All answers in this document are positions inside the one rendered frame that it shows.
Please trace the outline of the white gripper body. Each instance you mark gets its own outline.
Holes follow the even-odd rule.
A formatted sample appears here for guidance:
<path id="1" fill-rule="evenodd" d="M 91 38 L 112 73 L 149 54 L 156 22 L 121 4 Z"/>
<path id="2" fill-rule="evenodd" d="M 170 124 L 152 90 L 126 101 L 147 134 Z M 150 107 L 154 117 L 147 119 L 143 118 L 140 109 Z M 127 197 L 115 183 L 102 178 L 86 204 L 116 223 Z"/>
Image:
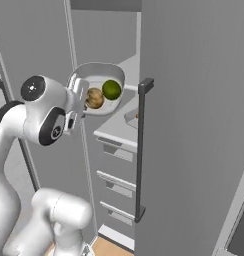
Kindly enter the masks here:
<path id="1" fill-rule="evenodd" d="M 74 111 L 78 117 L 83 115 L 89 82 L 83 78 L 71 77 L 67 87 L 66 112 Z"/>

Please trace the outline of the grey freezer cabinet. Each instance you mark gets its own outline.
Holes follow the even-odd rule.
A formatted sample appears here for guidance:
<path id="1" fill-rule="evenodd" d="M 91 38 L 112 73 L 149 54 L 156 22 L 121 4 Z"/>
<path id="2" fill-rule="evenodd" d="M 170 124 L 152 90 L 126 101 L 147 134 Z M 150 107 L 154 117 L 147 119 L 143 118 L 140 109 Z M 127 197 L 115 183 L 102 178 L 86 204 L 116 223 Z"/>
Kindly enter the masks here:
<path id="1" fill-rule="evenodd" d="M 73 10 L 72 26 L 74 52 L 77 64 L 99 62 L 119 66 L 126 59 L 139 57 L 139 22 L 137 12 Z M 118 108 L 104 116 L 85 115 L 81 122 L 81 134 L 85 153 L 86 168 L 91 184 L 91 200 L 94 204 L 94 217 L 100 237 L 133 252 L 135 247 L 135 222 L 129 226 L 108 214 L 102 207 L 103 201 L 135 217 L 136 192 L 132 198 L 106 190 L 97 171 L 113 175 L 136 185 L 137 156 L 134 162 L 111 156 L 104 152 L 103 144 L 96 140 L 94 131 L 112 117 L 134 97 L 138 90 L 125 88 Z"/>

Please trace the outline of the green lime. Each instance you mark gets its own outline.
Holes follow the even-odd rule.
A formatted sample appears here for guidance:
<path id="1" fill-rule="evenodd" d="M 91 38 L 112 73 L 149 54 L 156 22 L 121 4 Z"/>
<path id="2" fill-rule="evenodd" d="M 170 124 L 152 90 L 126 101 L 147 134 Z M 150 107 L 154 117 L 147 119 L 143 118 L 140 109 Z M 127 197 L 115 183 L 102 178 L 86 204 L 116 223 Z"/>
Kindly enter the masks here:
<path id="1" fill-rule="evenodd" d="M 115 80 L 107 80 L 102 85 L 102 93 L 108 100 L 116 100 L 120 97 L 122 89 Z"/>

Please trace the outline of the grey fridge door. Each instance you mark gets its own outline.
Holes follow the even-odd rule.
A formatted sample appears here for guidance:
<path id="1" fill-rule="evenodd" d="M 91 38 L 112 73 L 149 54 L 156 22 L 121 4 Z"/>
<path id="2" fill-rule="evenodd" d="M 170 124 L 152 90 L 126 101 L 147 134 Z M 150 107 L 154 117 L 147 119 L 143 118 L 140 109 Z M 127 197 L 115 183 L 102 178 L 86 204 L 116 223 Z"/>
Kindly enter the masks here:
<path id="1" fill-rule="evenodd" d="M 244 0 L 142 0 L 135 256 L 211 256 L 244 172 Z"/>

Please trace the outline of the white vegetable container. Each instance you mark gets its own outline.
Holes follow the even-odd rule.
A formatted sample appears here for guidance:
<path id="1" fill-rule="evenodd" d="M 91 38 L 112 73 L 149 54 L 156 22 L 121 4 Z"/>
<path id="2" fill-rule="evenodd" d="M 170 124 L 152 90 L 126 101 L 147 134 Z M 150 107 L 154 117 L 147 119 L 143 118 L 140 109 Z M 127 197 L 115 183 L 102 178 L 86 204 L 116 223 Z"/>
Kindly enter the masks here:
<path id="1" fill-rule="evenodd" d="M 88 90 L 90 88 L 98 88 L 102 91 L 102 85 L 107 80 L 115 80 L 122 89 L 120 97 L 116 100 L 108 100 L 104 97 L 104 103 L 99 109 L 89 108 L 85 103 L 83 114 L 104 116 L 114 112 L 118 108 L 122 100 L 125 82 L 125 73 L 119 66 L 111 63 L 85 63 L 77 67 L 71 74 L 71 77 L 79 77 L 87 80 L 89 82 Z"/>

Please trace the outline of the brown onion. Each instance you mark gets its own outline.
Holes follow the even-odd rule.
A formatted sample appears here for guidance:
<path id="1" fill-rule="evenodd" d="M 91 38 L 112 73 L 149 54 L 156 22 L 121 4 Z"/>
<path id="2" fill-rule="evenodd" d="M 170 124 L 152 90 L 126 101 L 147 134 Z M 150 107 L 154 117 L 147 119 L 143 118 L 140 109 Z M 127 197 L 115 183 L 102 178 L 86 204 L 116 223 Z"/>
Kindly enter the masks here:
<path id="1" fill-rule="evenodd" d="M 89 108 L 99 109 L 104 103 L 102 91 L 98 88 L 90 88 L 85 103 Z"/>

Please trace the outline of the grey appliance with dark panel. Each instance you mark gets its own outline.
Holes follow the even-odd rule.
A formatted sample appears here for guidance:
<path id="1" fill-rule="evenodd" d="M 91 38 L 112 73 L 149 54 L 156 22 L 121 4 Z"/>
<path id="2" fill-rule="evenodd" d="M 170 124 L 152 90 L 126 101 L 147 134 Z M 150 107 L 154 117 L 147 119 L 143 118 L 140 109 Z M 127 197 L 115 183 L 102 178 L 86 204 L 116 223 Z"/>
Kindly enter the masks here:
<path id="1" fill-rule="evenodd" d="M 232 200 L 227 217 L 224 221 L 212 256 L 235 256 L 228 251 L 228 247 L 244 213 L 244 174 L 240 180 L 235 196 Z"/>

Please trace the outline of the white freezer rack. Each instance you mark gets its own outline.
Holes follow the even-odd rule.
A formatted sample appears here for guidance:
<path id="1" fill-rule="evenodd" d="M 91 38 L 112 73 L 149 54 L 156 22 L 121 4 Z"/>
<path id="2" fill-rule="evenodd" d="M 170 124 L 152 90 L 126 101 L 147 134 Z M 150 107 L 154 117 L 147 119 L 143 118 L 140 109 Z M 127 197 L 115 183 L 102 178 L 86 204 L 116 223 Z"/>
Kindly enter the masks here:
<path id="1" fill-rule="evenodd" d="M 96 140 L 103 144 L 106 154 L 128 162 L 135 161 L 138 130 L 126 123 L 124 115 L 137 106 L 138 98 L 134 97 L 94 131 Z"/>
<path id="2" fill-rule="evenodd" d="M 140 75 L 140 59 L 134 55 L 119 64 L 125 73 L 125 88 L 132 91 L 138 90 Z"/>
<path id="3" fill-rule="evenodd" d="M 107 204 L 103 201 L 100 202 L 101 206 L 106 208 L 108 214 L 116 220 L 119 220 L 129 226 L 133 225 L 135 217 L 132 214 L 129 214 L 121 209 L 118 209 L 110 204 Z"/>
<path id="4" fill-rule="evenodd" d="M 132 198 L 136 192 L 136 185 L 126 180 L 117 178 L 108 173 L 97 171 L 97 176 L 104 182 L 106 190 L 116 192 L 120 195 Z"/>

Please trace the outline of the white meat container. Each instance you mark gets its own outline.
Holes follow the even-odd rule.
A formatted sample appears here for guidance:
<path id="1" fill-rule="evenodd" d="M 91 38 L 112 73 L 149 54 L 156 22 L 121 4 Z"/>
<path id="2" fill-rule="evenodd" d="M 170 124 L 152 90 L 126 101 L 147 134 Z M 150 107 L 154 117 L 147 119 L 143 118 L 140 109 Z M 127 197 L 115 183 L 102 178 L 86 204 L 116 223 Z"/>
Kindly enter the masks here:
<path id="1" fill-rule="evenodd" d="M 138 128 L 138 109 L 135 108 L 124 115 L 127 125 L 137 129 Z"/>

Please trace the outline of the grey freezer door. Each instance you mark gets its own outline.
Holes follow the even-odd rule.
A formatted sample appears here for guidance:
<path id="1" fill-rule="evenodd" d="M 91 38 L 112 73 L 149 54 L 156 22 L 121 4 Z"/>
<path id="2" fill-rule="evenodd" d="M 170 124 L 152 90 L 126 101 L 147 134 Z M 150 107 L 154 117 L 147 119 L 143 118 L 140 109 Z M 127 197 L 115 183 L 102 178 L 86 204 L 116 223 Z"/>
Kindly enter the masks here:
<path id="1" fill-rule="evenodd" d="M 0 0 L 0 57 L 14 99 L 0 109 L 0 255 L 20 215 L 18 193 L 4 166 L 15 139 L 29 143 L 37 162 L 33 180 L 42 185 L 33 200 L 45 205 L 56 179 L 72 187 L 55 190 L 58 223 L 74 226 L 80 218 L 67 205 L 68 193 L 86 181 L 82 137 L 66 131 L 67 115 L 79 94 L 67 87 L 73 70 L 64 0 Z"/>

